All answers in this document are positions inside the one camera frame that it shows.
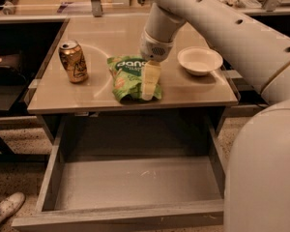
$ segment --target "person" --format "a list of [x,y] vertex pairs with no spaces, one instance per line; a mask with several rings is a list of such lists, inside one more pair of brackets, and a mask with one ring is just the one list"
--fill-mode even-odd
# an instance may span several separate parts
[[11,217],[19,211],[25,202],[25,195],[22,192],[16,192],[0,202],[0,224],[6,218]]

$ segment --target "can top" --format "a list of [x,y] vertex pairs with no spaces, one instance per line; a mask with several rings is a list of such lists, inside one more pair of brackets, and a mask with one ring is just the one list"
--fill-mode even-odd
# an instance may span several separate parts
[[74,41],[74,40],[66,41],[66,42],[63,42],[63,43],[60,44],[60,48],[61,49],[67,49],[67,50],[73,49],[76,46],[78,46],[78,42]]

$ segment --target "white bowl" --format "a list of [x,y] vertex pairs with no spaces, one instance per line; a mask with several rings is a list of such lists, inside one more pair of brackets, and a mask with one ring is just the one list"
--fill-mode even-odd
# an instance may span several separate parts
[[185,70],[193,75],[206,75],[222,66],[219,53],[205,47],[188,47],[178,53],[178,61]]

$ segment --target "white shoe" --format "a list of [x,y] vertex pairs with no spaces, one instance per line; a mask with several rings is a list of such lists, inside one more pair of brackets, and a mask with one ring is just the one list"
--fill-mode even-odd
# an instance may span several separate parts
[[10,197],[7,197],[0,202],[0,223],[6,218],[11,217],[19,211],[25,202],[25,195],[21,192],[16,192]]

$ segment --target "shoe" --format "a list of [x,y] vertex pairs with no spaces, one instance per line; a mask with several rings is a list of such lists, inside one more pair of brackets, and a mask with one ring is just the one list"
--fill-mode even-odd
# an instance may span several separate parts
[[25,202],[25,195],[21,192],[16,192],[10,197],[7,197],[0,202],[0,223],[6,218],[11,217],[19,211]]

